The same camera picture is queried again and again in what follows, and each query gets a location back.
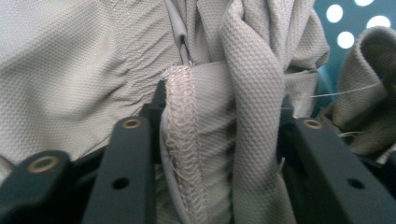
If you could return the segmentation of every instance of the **gray fabric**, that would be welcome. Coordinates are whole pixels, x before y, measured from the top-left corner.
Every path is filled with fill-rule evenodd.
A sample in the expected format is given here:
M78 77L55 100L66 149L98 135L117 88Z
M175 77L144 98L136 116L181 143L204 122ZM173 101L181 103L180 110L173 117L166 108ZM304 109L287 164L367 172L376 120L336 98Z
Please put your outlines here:
M384 161L396 142L396 98L387 88L396 74L396 32L364 31L346 56L337 101L324 114L353 152Z
M205 37L209 49L210 62L225 60L221 45L220 25L229 0L200 0L197 2L198 12L205 29Z
M175 173L165 174L176 175L190 223L230 223L235 113L227 65L180 66L168 73L163 126Z
M170 189L161 165L155 165L155 185L158 224L178 224L175 207L170 197Z
M312 5L313 1L234 0L221 26L237 112L236 223L294 220L276 172L276 139L288 67L316 68L329 50Z
M163 1L1 1L0 14L0 150L14 163L96 149L180 62Z
M172 163L172 158L169 155L169 152L166 148L166 128L167 128L167 109L163 111L161 117L161 130L160 130L160 151L161 151L161 160L163 163L163 170L166 177L166 182L169 188L169 192L172 198L172 203L176 209L177 215L180 218L181 223L190 223L189 216L186 212L186 207L181 199L180 190L178 188L176 174L174 172L174 166Z
M174 32L175 42L180 48L181 44L184 42L184 39L187 38L187 28L172 0L165 0L165 3L166 7L168 8L169 19Z

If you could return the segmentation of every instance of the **round hole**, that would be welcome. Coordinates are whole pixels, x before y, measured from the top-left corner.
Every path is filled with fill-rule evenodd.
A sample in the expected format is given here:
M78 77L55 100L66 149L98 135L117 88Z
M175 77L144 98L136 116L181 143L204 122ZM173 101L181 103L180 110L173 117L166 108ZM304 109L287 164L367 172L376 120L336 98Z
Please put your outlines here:
M374 16L367 22L367 29L375 26L385 26L390 27L390 21L387 17L384 16Z
M361 183L359 180L354 179L354 178L349 178L346 180L347 183L352 186L355 189L364 189L363 183Z
M128 119L123 123L123 127L126 129L133 129L139 127L141 121L139 119Z
M27 170L30 173L38 174L45 171L48 171L52 167L58 164L58 158L54 156L45 156L42 158L38 158L37 160L33 161L27 167Z
M118 178L113 182L113 189L125 189L129 185L129 180L125 177Z
M353 46L354 42L355 42L355 37L353 36L352 33L347 31L339 34L337 37L337 44L342 49L349 49L350 47Z
M329 22L338 22L343 18L343 9L338 5L332 5L326 12Z
M355 0L356 5L360 7L366 7L370 4L372 4L374 0Z
M318 122L314 119L304 120L304 125L311 129L321 129L323 127L323 125L320 122Z

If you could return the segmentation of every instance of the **white polka dot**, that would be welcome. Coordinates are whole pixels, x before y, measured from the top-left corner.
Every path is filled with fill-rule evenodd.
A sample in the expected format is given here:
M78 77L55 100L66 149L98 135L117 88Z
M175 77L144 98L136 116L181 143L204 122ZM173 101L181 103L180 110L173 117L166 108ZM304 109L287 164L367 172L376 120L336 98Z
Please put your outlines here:
M352 47L353 43L355 42L355 37L350 32L343 32L337 37L337 44L342 49L349 49Z
M327 9L326 16L330 22L338 22L343 18L343 9L338 5L332 5Z
M388 18L384 16L375 16L372 17L368 22L367 22L367 29L375 26L386 26L390 27L390 21Z
M372 4L374 0L355 0L356 5L360 7L366 7L370 4Z

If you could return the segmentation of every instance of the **screw hole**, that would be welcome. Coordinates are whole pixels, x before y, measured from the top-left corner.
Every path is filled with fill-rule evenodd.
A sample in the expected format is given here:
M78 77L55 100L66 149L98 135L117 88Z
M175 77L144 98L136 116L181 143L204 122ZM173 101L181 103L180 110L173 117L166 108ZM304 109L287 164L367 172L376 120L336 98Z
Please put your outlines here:
M45 156L30 163L27 170L33 174L42 173L52 169L58 162L59 159L57 157Z
M128 119L123 123L123 127L126 129L133 129L139 127L141 121L139 119Z
M359 180L357 180L357 179L349 178L349 179L347 179L346 181L347 181L347 183L348 183L352 188L355 188L355 189L364 189L363 183L361 183L361 182L360 182Z
M116 179L113 182L113 189L125 189L129 185L129 180L125 177Z
M316 121L314 119L306 119L306 120L304 120L304 125L309 127L309 128L311 128L311 129L321 129L321 128L323 128L323 125L320 122L318 122L318 121Z

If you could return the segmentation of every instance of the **brass grommet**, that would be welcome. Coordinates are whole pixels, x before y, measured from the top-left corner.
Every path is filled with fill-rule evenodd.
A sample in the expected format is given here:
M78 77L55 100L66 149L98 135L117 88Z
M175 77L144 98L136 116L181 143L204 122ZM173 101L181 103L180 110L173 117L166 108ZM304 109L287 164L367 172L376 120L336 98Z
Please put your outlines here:
M139 119L128 119L123 122L122 127L126 129L133 129L137 128L142 124L142 122Z
M305 126L311 128L311 129L321 129L321 128L323 128L323 125L320 122L318 122L318 121L316 121L314 119L306 119L306 120L303 121L303 124Z
M58 161L59 159L54 156L41 157L30 163L29 166L27 167L27 171L33 174L43 173L56 166L56 164L58 164Z

